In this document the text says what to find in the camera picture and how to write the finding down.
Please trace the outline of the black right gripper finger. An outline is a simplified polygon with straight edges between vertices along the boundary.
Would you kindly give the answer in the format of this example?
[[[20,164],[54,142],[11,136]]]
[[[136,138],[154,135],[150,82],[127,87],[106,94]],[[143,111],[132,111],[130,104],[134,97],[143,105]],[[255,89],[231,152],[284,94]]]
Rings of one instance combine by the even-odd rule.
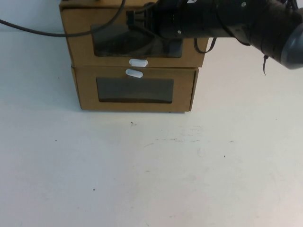
[[[144,10],[128,10],[126,12],[126,24],[131,30],[139,30],[145,28],[145,11]]]

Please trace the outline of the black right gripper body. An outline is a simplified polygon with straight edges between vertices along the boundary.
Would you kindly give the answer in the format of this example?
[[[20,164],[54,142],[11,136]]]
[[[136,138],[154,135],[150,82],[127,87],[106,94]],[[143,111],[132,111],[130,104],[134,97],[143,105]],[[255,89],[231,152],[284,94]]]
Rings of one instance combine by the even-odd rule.
[[[181,31],[177,25],[178,12],[182,0],[158,0],[144,4],[144,28],[165,39],[180,39]]]

